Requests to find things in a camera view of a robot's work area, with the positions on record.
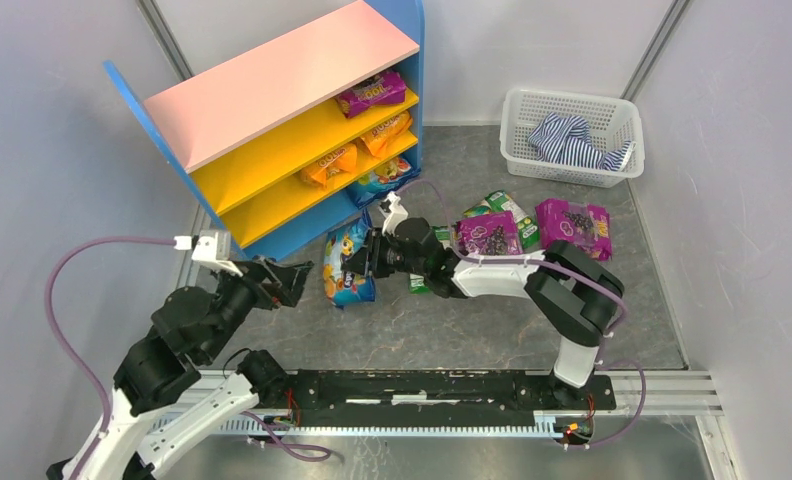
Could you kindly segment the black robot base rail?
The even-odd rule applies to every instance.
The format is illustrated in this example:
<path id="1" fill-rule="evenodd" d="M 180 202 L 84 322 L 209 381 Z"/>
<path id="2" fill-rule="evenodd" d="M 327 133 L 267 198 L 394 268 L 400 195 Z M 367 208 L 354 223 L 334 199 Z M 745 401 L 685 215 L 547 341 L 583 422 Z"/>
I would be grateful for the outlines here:
<path id="1" fill-rule="evenodd" d="M 298 413 L 302 427 L 532 426 L 536 415 L 616 408 L 594 375 L 570 387 L 527 370 L 299 370 L 268 386 L 260 409 Z"/>

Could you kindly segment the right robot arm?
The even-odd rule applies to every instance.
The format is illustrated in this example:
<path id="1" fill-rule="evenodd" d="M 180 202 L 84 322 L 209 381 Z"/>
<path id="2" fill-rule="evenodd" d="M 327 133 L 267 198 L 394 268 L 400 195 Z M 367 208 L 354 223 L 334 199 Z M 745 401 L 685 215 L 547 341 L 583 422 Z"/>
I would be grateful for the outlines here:
<path id="1" fill-rule="evenodd" d="M 391 230 L 363 234 L 340 266 L 372 278 L 417 275 L 442 298 L 532 301 L 561 337 L 552 373 L 572 388 L 589 382 L 614 318 L 627 311 L 621 280 L 564 240 L 533 254 L 464 255 L 444 245 L 425 219 L 408 218 Z"/>

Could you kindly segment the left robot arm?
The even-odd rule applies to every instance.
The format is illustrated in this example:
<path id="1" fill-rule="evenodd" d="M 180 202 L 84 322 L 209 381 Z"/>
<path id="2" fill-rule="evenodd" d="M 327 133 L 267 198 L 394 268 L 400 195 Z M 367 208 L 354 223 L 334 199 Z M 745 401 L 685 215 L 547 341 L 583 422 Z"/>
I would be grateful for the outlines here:
<path id="1" fill-rule="evenodd" d="M 95 431 L 74 457 L 50 465 L 47 478 L 160 479 L 227 420 L 279 402 L 288 374 L 267 351 L 254 350 L 201 400 L 151 429 L 200 380 L 200 367 L 216 359 L 252 310 L 295 307 L 313 267 L 258 258 L 220 272 L 215 292 L 172 292 L 116 370 Z"/>

